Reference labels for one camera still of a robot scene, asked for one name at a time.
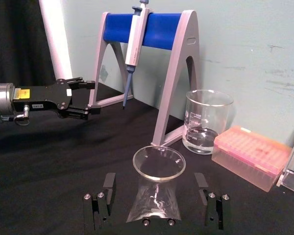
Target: bolt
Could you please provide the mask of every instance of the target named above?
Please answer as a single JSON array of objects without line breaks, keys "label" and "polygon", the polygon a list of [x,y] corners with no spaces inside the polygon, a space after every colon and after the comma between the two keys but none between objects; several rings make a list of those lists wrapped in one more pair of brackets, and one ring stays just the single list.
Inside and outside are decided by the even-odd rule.
[{"label": "bolt", "polygon": [[87,193],[87,194],[84,196],[84,199],[88,200],[90,197],[91,197],[90,194]]},{"label": "bolt", "polygon": [[230,199],[229,195],[227,195],[227,194],[222,195],[222,198],[223,198],[224,200],[229,200],[229,199]]},{"label": "bolt", "polygon": [[104,193],[103,192],[100,192],[100,193],[97,194],[97,197],[102,198],[103,196],[104,196]]},{"label": "bolt", "polygon": [[209,193],[208,196],[209,196],[210,198],[215,198],[215,197],[216,197],[216,195],[215,195],[213,192]]},{"label": "bolt", "polygon": [[144,219],[144,220],[143,220],[143,225],[144,225],[144,226],[148,226],[149,224],[150,224],[149,219]]},{"label": "bolt", "polygon": [[174,221],[173,219],[169,219],[169,220],[168,220],[168,224],[169,224],[170,226],[173,226],[173,225],[175,224],[175,221]]}]

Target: pipette tip box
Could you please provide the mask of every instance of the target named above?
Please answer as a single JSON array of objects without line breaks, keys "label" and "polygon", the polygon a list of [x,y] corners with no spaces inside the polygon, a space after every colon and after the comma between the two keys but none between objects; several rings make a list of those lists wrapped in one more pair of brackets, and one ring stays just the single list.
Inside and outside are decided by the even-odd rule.
[{"label": "pipette tip box", "polygon": [[284,144],[233,126],[215,138],[212,160],[269,192],[290,153]]}]

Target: pipette stand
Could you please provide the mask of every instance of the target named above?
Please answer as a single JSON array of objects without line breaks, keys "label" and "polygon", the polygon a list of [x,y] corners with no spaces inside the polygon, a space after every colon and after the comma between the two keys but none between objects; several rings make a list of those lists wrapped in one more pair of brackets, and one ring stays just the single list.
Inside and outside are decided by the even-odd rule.
[{"label": "pipette stand", "polygon": [[[96,107],[105,107],[109,106],[115,103],[123,102],[124,99],[124,94],[114,96],[111,98],[103,99],[103,100],[97,100],[97,92],[98,92],[98,83],[99,83],[99,74],[101,70],[101,65],[103,61],[103,56],[104,53],[110,44],[114,54],[117,58],[119,67],[120,67],[120,72],[123,80],[123,86],[125,88],[126,86],[126,81],[127,81],[127,70],[126,70],[126,64],[124,61],[122,49],[121,49],[121,44],[120,42],[110,42],[110,41],[105,41],[104,40],[104,32],[106,30],[106,18],[107,15],[110,14],[109,12],[104,12],[101,17],[101,22],[100,22],[100,29],[99,29],[99,35],[98,35],[98,42],[97,42],[97,51],[96,51],[96,58],[95,58],[95,75],[94,75],[94,80],[95,80],[95,89],[90,91],[90,98],[89,98],[89,107],[96,106]],[[127,99],[132,99],[133,95],[131,90],[128,92]]]},{"label": "pipette stand", "polygon": [[183,11],[178,23],[152,145],[169,146],[182,138],[183,126],[168,134],[165,134],[165,132],[173,95],[185,62],[188,68],[191,91],[200,89],[199,32],[197,14],[193,10]]},{"label": "pipette stand", "polygon": [[[96,100],[99,73],[107,45],[110,44],[119,63],[123,84],[126,85],[128,72],[120,43],[128,43],[133,14],[103,13],[97,45],[95,63],[96,87],[91,91],[89,106],[108,106],[122,102],[124,95],[101,101]],[[143,46],[171,50],[171,57],[159,108],[152,145],[168,146],[182,138],[183,126],[165,135],[173,95],[185,62],[188,68],[191,90],[199,85],[199,33],[197,14],[193,10],[181,14],[156,14],[148,16]]]}]

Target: beaker with water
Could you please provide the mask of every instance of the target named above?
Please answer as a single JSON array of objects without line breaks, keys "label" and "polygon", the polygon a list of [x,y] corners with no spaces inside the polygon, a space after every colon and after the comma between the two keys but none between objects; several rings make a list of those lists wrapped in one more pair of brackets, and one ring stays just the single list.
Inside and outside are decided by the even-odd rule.
[{"label": "beaker with water", "polygon": [[135,153],[133,165],[139,188],[127,222],[151,216],[181,219],[174,179],[185,170],[184,157],[168,147],[148,146]]},{"label": "beaker with water", "polygon": [[213,90],[187,92],[182,140],[197,154],[211,154],[215,137],[225,131],[233,99]]}]

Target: micropipette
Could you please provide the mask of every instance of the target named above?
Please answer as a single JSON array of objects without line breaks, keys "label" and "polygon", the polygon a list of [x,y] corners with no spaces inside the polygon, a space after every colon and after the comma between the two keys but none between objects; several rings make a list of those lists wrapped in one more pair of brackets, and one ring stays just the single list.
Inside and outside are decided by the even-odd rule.
[{"label": "micropipette", "polygon": [[146,5],[149,3],[149,0],[140,0],[139,2],[141,3],[140,7],[133,7],[135,12],[132,18],[132,25],[129,34],[128,47],[125,59],[128,77],[124,92],[123,109],[126,105],[128,91],[133,77],[133,72],[135,71],[135,68],[138,64],[138,58],[143,44],[147,18],[149,13],[151,12],[149,8],[146,8]]}]

